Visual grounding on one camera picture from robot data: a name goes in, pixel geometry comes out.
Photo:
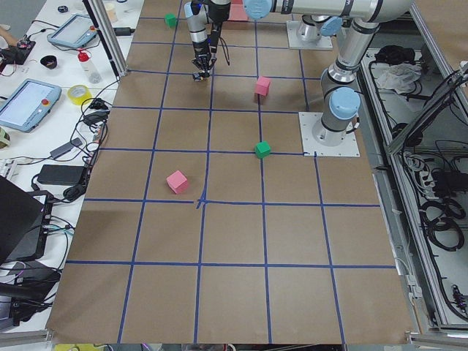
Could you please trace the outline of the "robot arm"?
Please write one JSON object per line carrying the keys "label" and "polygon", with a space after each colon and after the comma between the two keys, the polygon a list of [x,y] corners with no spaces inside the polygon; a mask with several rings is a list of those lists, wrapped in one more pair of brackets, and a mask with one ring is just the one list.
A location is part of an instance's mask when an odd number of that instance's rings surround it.
{"label": "robot arm", "polygon": [[412,1],[243,1],[246,14],[255,20],[272,12],[350,19],[351,26],[335,62],[321,77],[324,112],[312,128],[314,139],[324,146],[338,146],[357,115],[361,98],[350,88],[362,58],[380,24],[410,9]]}
{"label": "robot arm", "polygon": [[[192,74],[195,81],[209,78],[217,60],[218,47],[222,48],[227,64],[230,54],[222,38],[222,27],[236,10],[245,13],[255,26],[276,8],[275,1],[188,1],[184,14],[192,41],[194,58],[192,64],[197,71]],[[331,37],[341,29],[343,19],[326,15],[302,15],[300,20],[285,23],[288,45],[292,49],[330,50]]]}

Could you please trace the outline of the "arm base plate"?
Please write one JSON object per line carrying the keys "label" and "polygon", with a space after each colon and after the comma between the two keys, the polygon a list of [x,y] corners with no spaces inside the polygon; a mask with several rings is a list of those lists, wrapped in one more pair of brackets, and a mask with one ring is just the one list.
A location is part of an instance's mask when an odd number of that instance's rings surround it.
{"label": "arm base plate", "polygon": [[333,50],[330,37],[321,34],[325,23],[311,24],[302,20],[287,21],[287,37],[289,49],[294,50]]}
{"label": "arm base plate", "polygon": [[299,127],[304,156],[359,157],[360,151],[350,121],[341,132],[332,132],[322,125],[322,113],[299,112]]}

